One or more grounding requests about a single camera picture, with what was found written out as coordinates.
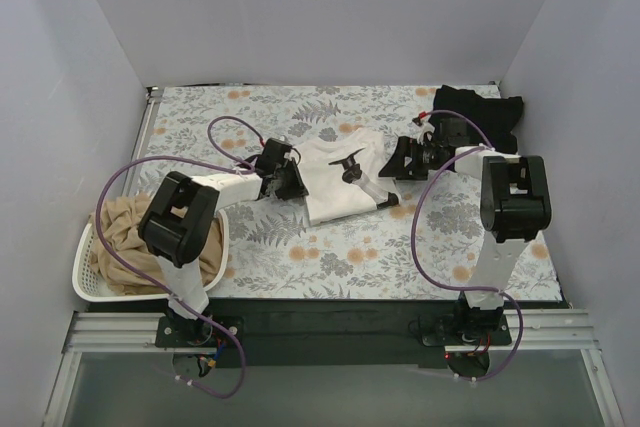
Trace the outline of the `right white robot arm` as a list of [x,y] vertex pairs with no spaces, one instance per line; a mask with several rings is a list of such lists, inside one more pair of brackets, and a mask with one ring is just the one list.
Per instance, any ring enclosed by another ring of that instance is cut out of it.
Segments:
[[428,188],[446,170],[481,182],[479,214],[484,239],[470,284],[446,286],[459,294],[452,330],[464,344],[475,344],[499,329],[508,281],[525,248],[545,230],[552,206],[545,163],[540,156],[520,156],[500,131],[485,131],[464,117],[438,114],[431,132],[417,138],[400,136],[379,175],[396,180],[426,180]]

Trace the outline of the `white t shirt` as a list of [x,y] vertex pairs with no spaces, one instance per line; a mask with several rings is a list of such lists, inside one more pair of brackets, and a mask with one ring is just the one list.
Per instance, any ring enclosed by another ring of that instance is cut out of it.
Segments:
[[297,150],[312,226],[399,204],[394,180],[379,176],[387,162],[382,133],[361,128],[342,140],[308,140]]

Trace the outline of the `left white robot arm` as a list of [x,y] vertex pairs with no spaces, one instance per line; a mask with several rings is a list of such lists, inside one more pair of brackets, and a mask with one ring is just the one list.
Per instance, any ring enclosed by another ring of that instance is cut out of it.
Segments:
[[248,162],[248,172],[230,171],[190,177],[172,171],[164,178],[143,215],[138,235],[156,258],[169,293],[169,308],[182,317],[178,334],[193,347],[205,345],[213,333],[203,316],[209,305],[199,256],[219,210],[264,197],[279,200],[306,196],[292,145],[268,139],[261,154]]

